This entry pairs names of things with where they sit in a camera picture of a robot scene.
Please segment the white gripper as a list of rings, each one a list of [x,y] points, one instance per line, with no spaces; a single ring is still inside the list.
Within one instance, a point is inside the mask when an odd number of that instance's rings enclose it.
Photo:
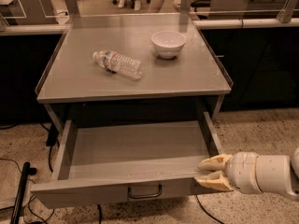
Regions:
[[[196,181],[209,189],[233,191],[235,187],[241,193],[260,194],[262,191],[256,178],[257,158],[254,152],[238,152],[233,156],[220,154],[205,159],[197,164],[198,169],[216,172],[202,175]]]

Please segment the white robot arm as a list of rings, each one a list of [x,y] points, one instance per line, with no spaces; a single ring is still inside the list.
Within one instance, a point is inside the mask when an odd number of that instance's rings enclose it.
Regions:
[[[255,152],[220,154],[197,165],[206,175],[195,178],[201,186],[244,194],[275,193],[299,201],[298,149],[288,155],[260,155]]]

